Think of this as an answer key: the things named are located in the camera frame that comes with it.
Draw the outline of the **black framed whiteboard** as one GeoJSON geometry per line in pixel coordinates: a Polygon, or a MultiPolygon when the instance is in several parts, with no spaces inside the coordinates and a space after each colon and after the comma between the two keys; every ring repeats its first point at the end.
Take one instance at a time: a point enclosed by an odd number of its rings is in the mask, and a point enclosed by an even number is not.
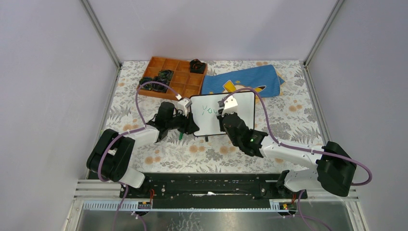
{"type": "MultiPolygon", "coordinates": [[[[199,127],[194,136],[214,136],[225,135],[225,132],[220,131],[217,113],[219,110],[218,102],[226,97],[227,93],[194,95],[191,96],[191,112],[195,124],[199,127]]],[[[251,91],[241,91],[233,94],[237,100],[237,114],[242,119],[246,126],[254,128],[255,124],[255,94],[251,91]]]]}

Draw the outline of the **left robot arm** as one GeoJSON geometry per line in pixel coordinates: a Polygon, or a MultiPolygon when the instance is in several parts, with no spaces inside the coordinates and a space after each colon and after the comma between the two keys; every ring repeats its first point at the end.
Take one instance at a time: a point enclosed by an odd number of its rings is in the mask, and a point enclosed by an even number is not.
{"type": "Polygon", "coordinates": [[[124,133],[106,129],[89,155],[86,167],[103,181],[119,182],[131,187],[138,198],[149,193],[145,175],[129,165],[134,148],[154,144],[163,140],[170,130],[182,134],[199,131],[190,111],[192,102],[183,98],[176,104],[163,102],[153,119],[146,126],[124,133]]]}

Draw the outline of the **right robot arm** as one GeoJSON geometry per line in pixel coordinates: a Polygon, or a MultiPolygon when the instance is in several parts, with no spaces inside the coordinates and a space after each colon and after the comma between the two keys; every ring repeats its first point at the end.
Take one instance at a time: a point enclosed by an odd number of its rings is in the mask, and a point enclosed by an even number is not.
{"type": "Polygon", "coordinates": [[[282,159],[304,167],[304,170],[281,172],[274,192],[282,198],[299,194],[302,190],[324,189],[347,197],[357,168],[348,154],[335,142],[308,148],[274,141],[265,132],[250,129],[237,113],[217,115],[220,130],[226,132],[233,146],[248,156],[282,159]]]}

